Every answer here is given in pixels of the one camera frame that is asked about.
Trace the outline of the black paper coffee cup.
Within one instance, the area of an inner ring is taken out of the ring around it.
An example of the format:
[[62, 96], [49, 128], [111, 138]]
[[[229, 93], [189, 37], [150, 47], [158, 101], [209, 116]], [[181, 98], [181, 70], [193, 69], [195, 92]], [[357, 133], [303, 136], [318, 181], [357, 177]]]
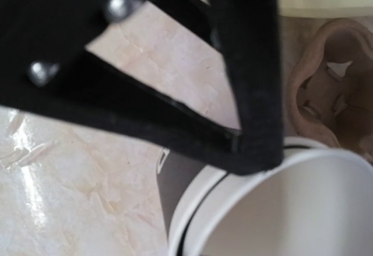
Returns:
[[169, 255], [371, 255], [372, 166], [287, 138], [280, 166], [248, 176], [205, 167], [177, 205]]

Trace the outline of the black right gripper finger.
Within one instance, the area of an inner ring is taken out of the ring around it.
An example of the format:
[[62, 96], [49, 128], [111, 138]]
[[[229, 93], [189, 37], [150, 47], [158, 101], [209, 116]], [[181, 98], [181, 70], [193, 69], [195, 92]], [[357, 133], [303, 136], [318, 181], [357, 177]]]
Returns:
[[[222, 56], [238, 128], [87, 45], [152, 3]], [[283, 158], [277, 0], [1, 0], [1, 105], [123, 134], [246, 175]]]

